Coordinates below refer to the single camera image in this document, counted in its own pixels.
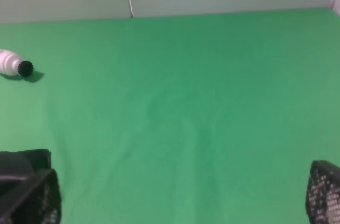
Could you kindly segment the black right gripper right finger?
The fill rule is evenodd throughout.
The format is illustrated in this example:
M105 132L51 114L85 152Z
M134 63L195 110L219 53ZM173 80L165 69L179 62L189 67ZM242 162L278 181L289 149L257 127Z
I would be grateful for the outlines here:
M305 210L312 224L339 224L339 167L326 161L311 164Z

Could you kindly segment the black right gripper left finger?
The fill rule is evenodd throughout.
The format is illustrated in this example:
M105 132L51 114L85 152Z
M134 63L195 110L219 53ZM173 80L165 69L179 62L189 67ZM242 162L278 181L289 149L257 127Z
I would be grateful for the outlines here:
M60 223L62 200L54 169L1 180L1 223Z

